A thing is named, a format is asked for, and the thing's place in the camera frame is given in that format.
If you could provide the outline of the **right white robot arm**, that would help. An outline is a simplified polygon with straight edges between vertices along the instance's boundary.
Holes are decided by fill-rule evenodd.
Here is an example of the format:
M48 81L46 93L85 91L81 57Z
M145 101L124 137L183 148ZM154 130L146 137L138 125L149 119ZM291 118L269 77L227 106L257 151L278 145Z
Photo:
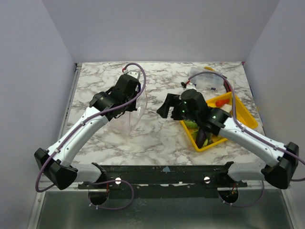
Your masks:
M173 108L173 120L194 121L203 131L227 138L252 152L265 162L264 168L252 163L232 163L219 175L220 183L230 187L236 181L261 180L270 185L287 189L297 168L298 146L272 140L241 124L228 112L209 107L203 95L187 89L181 95L167 94L157 114L167 118Z

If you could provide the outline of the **purple toy eggplant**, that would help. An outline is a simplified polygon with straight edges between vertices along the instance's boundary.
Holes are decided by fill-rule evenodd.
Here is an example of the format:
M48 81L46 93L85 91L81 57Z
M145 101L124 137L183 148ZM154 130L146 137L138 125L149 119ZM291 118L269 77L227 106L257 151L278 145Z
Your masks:
M197 147L202 148L206 139L207 139L207 133L203 129L199 128L195 139L195 143Z

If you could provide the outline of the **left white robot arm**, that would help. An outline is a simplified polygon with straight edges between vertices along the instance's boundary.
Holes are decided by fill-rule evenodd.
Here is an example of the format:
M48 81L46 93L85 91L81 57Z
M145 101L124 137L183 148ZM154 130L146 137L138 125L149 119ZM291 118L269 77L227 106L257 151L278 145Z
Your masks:
M93 96L84 114L60 140L48 149L36 150L34 158L40 173L58 189L66 189L73 182L89 182L94 188L105 185L99 165L72 166L72 161L99 129L125 112L136 111L136 99L143 88L139 77L135 71L122 74L115 86Z

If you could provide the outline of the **clear zip top bag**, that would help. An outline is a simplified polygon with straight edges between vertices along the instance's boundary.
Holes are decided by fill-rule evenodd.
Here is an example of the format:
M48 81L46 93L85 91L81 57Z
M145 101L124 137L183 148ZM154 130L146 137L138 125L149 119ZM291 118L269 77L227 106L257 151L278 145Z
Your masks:
M128 136L135 128L136 124L144 115L147 107L148 98L146 90L136 100L136 110L133 112L125 112L121 117L112 119L108 123L108 130L119 135Z

